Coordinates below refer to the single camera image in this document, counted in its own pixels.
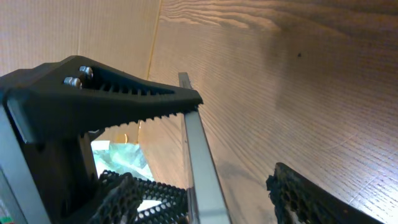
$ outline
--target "clamp jaw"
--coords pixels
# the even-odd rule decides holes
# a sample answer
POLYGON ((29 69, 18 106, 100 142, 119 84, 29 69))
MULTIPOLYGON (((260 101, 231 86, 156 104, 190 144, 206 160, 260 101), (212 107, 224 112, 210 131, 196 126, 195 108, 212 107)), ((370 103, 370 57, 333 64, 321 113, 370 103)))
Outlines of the clamp jaw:
POLYGON ((187 113, 203 103, 195 90, 142 80, 82 56, 16 70, 1 77, 0 92, 25 143, 187 113))

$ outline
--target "wooden panel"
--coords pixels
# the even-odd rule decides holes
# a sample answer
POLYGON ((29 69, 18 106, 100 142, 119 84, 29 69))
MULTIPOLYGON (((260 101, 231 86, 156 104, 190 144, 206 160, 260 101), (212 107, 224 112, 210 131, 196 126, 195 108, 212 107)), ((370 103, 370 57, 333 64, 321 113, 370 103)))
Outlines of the wooden panel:
POLYGON ((0 76, 83 55, 147 78, 160 0, 3 1, 0 76))
MULTIPOLYGON (((396 222, 396 12, 392 1, 164 1, 149 79, 178 85, 188 72, 203 97, 235 223, 275 222, 276 162, 396 222)), ((139 137, 155 178, 184 186, 180 135, 172 117, 139 137)))

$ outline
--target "bolt head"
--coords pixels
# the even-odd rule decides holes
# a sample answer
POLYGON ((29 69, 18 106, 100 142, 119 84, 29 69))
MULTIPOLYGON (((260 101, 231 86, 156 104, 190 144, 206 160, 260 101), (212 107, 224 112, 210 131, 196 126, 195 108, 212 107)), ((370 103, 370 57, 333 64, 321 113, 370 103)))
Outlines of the bolt head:
POLYGON ((87 79, 89 79, 89 80, 91 80, 91 79, 93 78, 93 76, 94 76, 93 69, 91 69, 91 67, 88 67, 88 66, 81 66, 81 67, 79 68, 79 70, 80 70, 81 72, 84 72, 84 73, 85 73, 85 77, 86 77, 87 79))
POLYGON ((63 84, 70 85, 76 88, 82 88, 82 84, 79 78, 66 77, 63 80, 63 84))

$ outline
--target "wooden wall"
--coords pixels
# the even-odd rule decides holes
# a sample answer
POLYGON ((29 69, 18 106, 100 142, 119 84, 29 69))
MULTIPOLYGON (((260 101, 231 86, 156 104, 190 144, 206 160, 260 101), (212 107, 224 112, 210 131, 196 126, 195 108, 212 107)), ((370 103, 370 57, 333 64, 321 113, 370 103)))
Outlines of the wooden wall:
MULTIPOLYGON (((398 3, 163 0, 149 79, 188 72, 235 223, 275 223, 265 181, 284 162, 398 220, 398 3)), ((157 180, 186 187, 180 116, 141 124, 157 180)))

